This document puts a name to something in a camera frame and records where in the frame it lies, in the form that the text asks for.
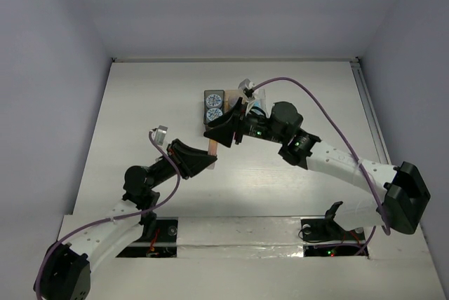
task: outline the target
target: white wall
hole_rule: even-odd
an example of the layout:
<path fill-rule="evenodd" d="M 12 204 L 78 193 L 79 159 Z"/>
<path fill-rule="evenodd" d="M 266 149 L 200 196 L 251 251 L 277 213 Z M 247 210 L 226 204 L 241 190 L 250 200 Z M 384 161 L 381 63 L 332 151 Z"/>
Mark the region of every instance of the white wall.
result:
<path fill-rule="evenodd" d="M 422 225 L 449 295 L 449 0 L 398 0 L 363 56 L 392 160 L 415 163 L 431 200 Z"/>
<path fill-rule="evenodd" d="M 395 0 L 84 0 L 114 57 L 353 57 Z"/>
<path fill-rule="evenodd" d="M 71 211 L 110 59 L 81 0 L 0 9 L 0 297 L 26 300 Z"/>

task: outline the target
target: purple cable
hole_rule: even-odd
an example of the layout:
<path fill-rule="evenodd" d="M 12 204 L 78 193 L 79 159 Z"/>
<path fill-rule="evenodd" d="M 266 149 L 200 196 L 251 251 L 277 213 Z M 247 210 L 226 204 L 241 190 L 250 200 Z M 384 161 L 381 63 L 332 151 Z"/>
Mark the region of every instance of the purple cable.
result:
<path fill-rule="evenodd" d="M 376 227 L 374 226 L 370 235 L 368 236 L 368 238 L 365 241 L 365 244 L 363 244 L 363 246 L 360 248 L 360 250 L 354 255 L 354 256 L 358 256 L 360 253 L 362 253 L 363 251 L 365 251 L 365 248 L 368 246 L 368 243 L 373 239 L 374 236 L 374 232 L 376 232 Z"/>
<path fill-rule="evenodd" d="M 253 90 L 256 91 L 257 89 L 261 88 L 262 86 L 273 83 L 275 81 L 290 81 L 291 83 L 294 83 L 294 84 L 298 85 L 301 89 L 303 89 L 303 91 L 305 91 L 309 95 L 309 97 L 315 102 L 316 106 L 318 106 L 318 108 L 321 110 L 321 112 L 323 112 L 324 116 L 326 117 L 326 119 L 328 119 L 329 123 L 334 127 L 335 131 L 337 131 L 338 135 L 342 138 L 344 144 L 346 144 L 349 151 L 351 152 L 351 155 L 354 158 L 354 160 L 357 163 L 359 163 L 360 158 L 358 157 L 358 155 L 357 155 L 356 151 L 354 150 L 354 148 L 352 147 L 352 145 L 349 143 L 349 140 L 344 136 L 343 132 L 338 128 L 338 126 L 335 124 L 334 120 L 332 120 L 332 118 L 329 116 L 328 112 L 324 109 L 323 105 L 318 101 L 318 99 L 312 94 L 312 92 L 309 91 L 308 88 L 306 88 L 300 82 L 296 81 L 295 79 L 288 78 L 288 77 L 277 77 L 277 78 L 273 78 L 273 79 L 269 79 L 267 81 L 261 82 L 260 84 L 256 85 L 253 88 Z M 361 170 L 363 176 L 365 177 L 366 182 L 368 183 L 368 186 L 370 187 L 371 193 L 373 194 L 373 197 L 377 203 L 377 206 L 379 207 L 380 215 L 382 216 L 382 220 L 385 223 L 385 226 L 382 226 L 382 228 L 383 228 L 385 234 L 387 236 L 389 236 L 391 233 L 391 230 L 390 230 L 390 225 L 389 225 L 388 218 L 387 218 L 387 213 L 385 212 L 382 202 L 380 201 L 380 198 L 375 190 L 375 187 L 374 187 L 373 182 L 371 181 L 370 175 L 368 174 L 368 172 L 366 171 L 365 167 L 362 164 L 360 164 L 360 170 Z M 368 238 L 365 245 L 367 245 L 369 243 L 369 240 L 371 238 L 372 238 L 372 236 L 370 236 Z"/>
<path fill-rule="evenodd" d="M 175 188 L 173 189 L 173 191 L 170 193 L 170 195 L 168 195 L 168 197 L 163 200 L 162 202 L 160 202 L 159 204 L 156 204 L 154 207 L 149 207 L 146 210 L 142 210 L 142 211 L 138 211 L 138 212 L 133 212 L 131 214 L 123 214 L 121 216 L 117 216 L 117 217 L 112 217 L 111 218 L 103 218 L 103 219 L 99 219 L 97 221 L 93 221 L 89 224 L 83 225 L 80 228 L 77 228 L 75 230 L 73 230 L 71 233 L 68 233 L 67 235 L 65 235 L 64 237 L 62 237 L 61 239 L 59 239 L 47 252 L 47 254 L 45 255 L 45 257 L 43 258 L 41 267 L 39 268 L 39 272 L 37 273 L 37 277 L 36 277 L 36 296 L 37 296 L 37 300 L 43 300 L 42 299 L 42 294 L 41 294 L 41 279 L 42 279 L 42 273 L 43 273 L 43 269 L 45 268 L 45 265 L 48 262 L 48 259 L 50 258 L 50 256 L 52 255 L 52 253 L 54 253 L 54 251 L 56 250 L 56 248 L 62 244 L 62 242 L 64 242 L 65 240 L 67 240 L 68 238 L 72 237 L 73 235 L 77 234 L 80 231 L 83 231 L 84 229 L 90 228 L 91 226 L 95 226 L 95 225 L 99 225 L 99 224 L 103 224 L 103 223 L 107 223 L 109 221 L 113 221 L 113 220 L 120 220 L 120 219 L 125 219 L 125 218 L 129 218 L 129 217 L 134 217 L 134 216 L 139 216 L 142 214 L 147 214 L 148 212 L 153 211 L 154 209 L 157 209 L 158 207 L 161 207 L 162 205 L 166 204 L 172 197 L 173 195 L 175 195 L 178 187 L 180 186 L 180 182 L 181 182 L 181 173 L 179 171 L 179 169 L 176 167 L 176 164 L 171 160 L 171 158 L 168 157 L 167 154 L 165 154 L 163 152 L 163 150 L 161 149 L 161 147 L 159 147 L 157 145 L 157 143 L 153 140 L 152 138 L 152 132 L 149 131 L 148 134 L 148 138 L 149 141 L 153 144 L 154 148 L 156 148 L 156 150 L 162 154 L 162 156 L 168 161 L 168 163 L 170 163 L 173 168 L 176 171 L 176 175 L 177 175 L 177 181 L 176 181 L 176 185 Z"/>

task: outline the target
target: purple wire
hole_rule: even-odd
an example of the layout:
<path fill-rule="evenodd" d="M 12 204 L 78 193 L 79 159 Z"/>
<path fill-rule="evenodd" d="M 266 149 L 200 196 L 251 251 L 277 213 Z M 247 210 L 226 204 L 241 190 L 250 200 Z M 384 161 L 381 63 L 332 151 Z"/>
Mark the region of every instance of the purple wire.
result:
<path fill-rule="evenodd" d="M 370 235 L 366 239 L 365 244 L 363 244 L 363 246 L 360 248 L 360 250 L 354 256 L 358 256 L 360 253 L 365 251 L 365 248 L 368 246 L 369 242 L 373 239 L 374 232 L 376 232 L 376 227 L 375 226 L 373 227 Z"/>
<path fill-rule="evenodd" d="M 62 237 L 61 239 L 59 239 L 55 244 L 53 244 L 53 246 L 48 250 L 47 254 L 45 255 L 45 257 L 43 258 L 41 267 L 39 268 L 39 272 L 37 273 L 37 277 L 36 277 L 36 297 L 37 300 L 43 300 L 42 299 L 42 294 L 41 294 L 41 279 L 42 279 L 42 273 L 43 273 L 43 269 L 45 268 L 45 265 L 47 264 L 50 256 L 52 255 L 52 253 L 54 253 L 54 251 L 56 250 L 56 248 L 62 244 L 65 240 L 67 240 L 68 238 L 72 237 L 73 235 L 77 234 L 78 232 L 83 231 L 84 229 L 90 228 L 91 226 L 95 226 L 95 225 L 100 225 L 103 223 L 107 223 L 109 221 L 113 221 L 113 220 L 120 220 L 120 219 L 125 219 L 125 218 L 129 218 L 129 217 L 134 217 L 134 216 L 139 216 L 142 214 L 147 214 L 148 212 L 153 211 L 154 209 L 157 209 L 158 207 L 161 207 L 162 205 L 166 204 L 172 197 L 173 195 L 175 195 L 178 187 L 180 186 L 180 182 L 181 182 L 181 173 L 179 171 L 179 169 L 176 167 L 176 164 L 171 160 L 171 158 L 168 157 L 167 154 L 165 154 L 163 152 L 163 150 L 161 149 L 161 147 L 159 147 L 157 145 L 157 143 L 153 140 L 152 138 L 152 132 L 149 131 L 148 134 L 148 138 L 149 141 L 153 144 L 154 148 L 156 148 L 156 150 L 162 154 L 162 156 L 168 161 L 168 163 L 170 163 L 173 168 L 175 169 L 176 175 L 177 175 L 177 181 L 176 181 L 176 185 L 175 188 L 172 190 L 172 192 L 170 193 L 170 195 L 168 195 L 168 197 L 163 200 L 162 202 L 160 202 L 159 204 L 156 204 L 154 207 L 149 207 L 146 210 L 142 210 L 142 211 L 138 211 L 138 212 L 133 212 L 131 214 L 123 214 L 117 217 L 112 217 L 111 218 L 103 218 L 103 219 L 99 219 L 97 221 L 93 221 L 89 224 L 83 225 L 80 228 L 77 228 L 75 230 L 73 230 L 71 233 L 68 233 L 67 235 L 65 235 L 64 237 Z"/>
<path fill-rule="evenodd" d="M 295 79 L 292 78 L 288 78 L 288 77 L 276 77 L 276 78 L 272 78 L 272 79 L 268 79 L 267 81 L 263 81 L 260 84 L 256 85 L 253 90 L 256 91 L 259 88 L 261 88 L 262 86 L 265 86 L 267 84 L 273 83 L 275 81 L 290 81 L 291 83 L 294 83 L 296 85 L 298 85 L 301 89 L 303 89 L 303 91 L 306 92 L 306 94 L 309 95 L 309 97 L 315 102 L 316 106 L 318 106 L 318 108 L 321 110 L 321 112 L 323 112 L 324 116 L 326 117 L 326 119 L 328 119 L 329 123 L 334 127 L 335 131 L 338 133 L 338 135 L 342 138 L 344 144 L 346 144 L 346 146 L 348 147 L 349 151 L 351 152 L 352 157 L 354 158 L 354 160 L 359 163 L 360 158 L 358 157 L 356 151 L 354 150 L 353 146 L 349 143 L 349 140 L 346 138 L 346 136 L 343 134 L 343 132 L 338 128 L 337 124 L 335 124 L 334 120 L 329 116 L 328 112 L 324 109 L 323 105 L 318 101 L 318 99 L 313 95 L 312 92 L 309 91 L 308 88 L 306 88 L 304 85 L 302 85 L 300 82 L 296 81 Z M 390 225 L 388 222 L 388 218 L 387 218 L 387 213 L 385 212 L 385 209 L 382 205 L 382 202 L 380 201 L 379 195 L 377 194 L 374 184 L 371 181 L 370 175 L 368 174 L 368 172 L 366 171 L 365 167 L 363 166 L 363 164 L 360 164 L 360 170 L 363 174 L 363 176 L 366 179 L 366 182 L 368 183 L 368 186 L 370 187 L 371 193 L 377 203 L 377 206 L 379 207 L 379 211 L 380 211 L 380 215 L 382 217 L 383 222 L 385 223 L 385 226 L 382 226 L 385 234 L 387 236 L 390 235 L 391 230 L 390 230 Z M 375 227 L 373 228 L 373 232 L 371 233 L 371 235 L 369 236 L 369 238 L 367 239 L 365 245 L 368 245 L 369 241 L 371 240 L 371 238 L 374 235 L 374 231 L 375 231 Z"/>

